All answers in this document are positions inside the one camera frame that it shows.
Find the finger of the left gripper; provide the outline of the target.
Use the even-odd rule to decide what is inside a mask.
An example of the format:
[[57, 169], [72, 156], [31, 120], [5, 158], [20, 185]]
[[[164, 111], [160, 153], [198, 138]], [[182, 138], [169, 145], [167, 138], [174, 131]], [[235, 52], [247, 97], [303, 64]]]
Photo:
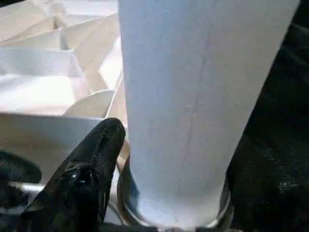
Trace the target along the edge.
[[38, 184], [42, 173], [37, 165], [13, 153], [0, 151], [0, 185], [10, 182], [25, 182]]

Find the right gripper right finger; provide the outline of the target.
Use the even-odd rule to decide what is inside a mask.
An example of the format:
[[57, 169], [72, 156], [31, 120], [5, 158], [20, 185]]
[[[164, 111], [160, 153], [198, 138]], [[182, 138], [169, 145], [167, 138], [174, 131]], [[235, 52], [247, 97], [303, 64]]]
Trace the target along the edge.
[[243, 232], [307, 232], [309, 189], [277, 152], [243, 135], [227, 170], [232, 226]]

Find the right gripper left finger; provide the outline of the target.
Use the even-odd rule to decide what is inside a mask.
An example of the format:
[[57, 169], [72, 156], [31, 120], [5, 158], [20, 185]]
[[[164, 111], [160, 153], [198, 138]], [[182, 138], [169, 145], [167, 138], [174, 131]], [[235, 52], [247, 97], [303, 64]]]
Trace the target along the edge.
[[20, 230], [97, 232], [106, 214], [125, 135], [117, 118], [98, 123], [20, 215]]

